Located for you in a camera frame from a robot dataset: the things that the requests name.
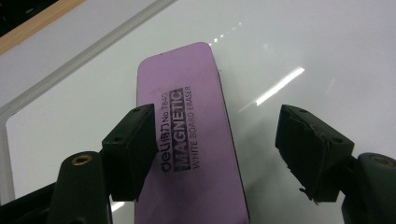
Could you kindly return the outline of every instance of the wooden edge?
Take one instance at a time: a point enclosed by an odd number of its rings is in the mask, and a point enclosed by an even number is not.
[[[34,35],[45,26],[62,17],[71,9],[85,0],[59,0],[47,7],[32,19],[0,37],[0,55],[19,45],[22,41]]]

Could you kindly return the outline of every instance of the white table surface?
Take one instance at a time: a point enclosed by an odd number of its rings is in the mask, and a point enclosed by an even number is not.
[[[55,181],[67,156],[101,149],[135,106],[141,61],[204,41],[219,68],[251,223],[343,223],[343,196],[317,206],[299,191],[274,146],[278,113],[282,104],[302,107],[354,141],[354,156],[396,158],[395,9],[368,0],[177,1],[8,120],[16,195]],[[133,223],[133,206],[117,210],[116,223]]]

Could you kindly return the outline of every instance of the glossy white surface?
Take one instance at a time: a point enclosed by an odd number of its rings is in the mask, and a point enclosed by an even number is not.
[[[278,113],[282,104],[302,107],[354,141],[354,156],[396,158],[395,9],[394,1],[368,0],[178,1],[10,118],[17,195],[54,181],[67,156],[101,148],[135,106],[141,61],[205,41],[219,68],[251,223],[343,223],[342,196],[317,206],[298,190],[274,147]],[[120,223],[130,206],[116,211]]]
[[[85,0],[0,55],[0,107],[153,2],[155,0]]]

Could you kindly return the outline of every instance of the purple eraser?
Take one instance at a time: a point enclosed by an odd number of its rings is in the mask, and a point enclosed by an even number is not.
[[[196,43],[143,61],[137,104],[155,104],[160,151],[135,204],[135,223],[249,223],[211,48]]]

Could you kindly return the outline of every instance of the brass screw insert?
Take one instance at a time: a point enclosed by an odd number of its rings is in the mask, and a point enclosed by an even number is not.
[[[389,168],[395,167],[396,164],[393,163],[392,161],[388,160],[387,158],[384,157],[380,157],[380,156],[371,156],[370,159],[372,159],[373,161],[375,161],[376,163],[383,165],[383,166],[387,166]]]
[[[90,156],[90,155],[81,155],[81,156],[75,157],[72,160],[72,164],[73,165],[84,165],[84,164],[90,162],[91,160],[92,160],[92,156]]]

